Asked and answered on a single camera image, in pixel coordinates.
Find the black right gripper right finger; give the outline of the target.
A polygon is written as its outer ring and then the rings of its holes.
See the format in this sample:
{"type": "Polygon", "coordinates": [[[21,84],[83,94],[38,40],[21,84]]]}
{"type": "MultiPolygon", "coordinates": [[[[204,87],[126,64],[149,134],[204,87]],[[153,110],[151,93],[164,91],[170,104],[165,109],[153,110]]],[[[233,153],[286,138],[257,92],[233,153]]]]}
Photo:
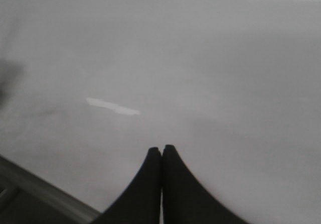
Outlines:
{"type": "Polygon", "coordinates": [[[164,223],[247,223],[201,185],[175,146],[165,146],[162,160],[164,223]]]}

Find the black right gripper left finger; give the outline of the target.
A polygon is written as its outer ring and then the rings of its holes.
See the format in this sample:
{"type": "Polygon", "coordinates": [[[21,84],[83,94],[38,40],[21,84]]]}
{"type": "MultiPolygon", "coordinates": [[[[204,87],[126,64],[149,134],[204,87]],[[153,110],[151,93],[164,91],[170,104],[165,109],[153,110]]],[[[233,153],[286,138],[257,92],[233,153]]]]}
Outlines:
{"type": "Polygon", "coordinates": [[[117,200],[92,223],[159,223],[162,156],[148,149],[139,171],[117,200]]]}

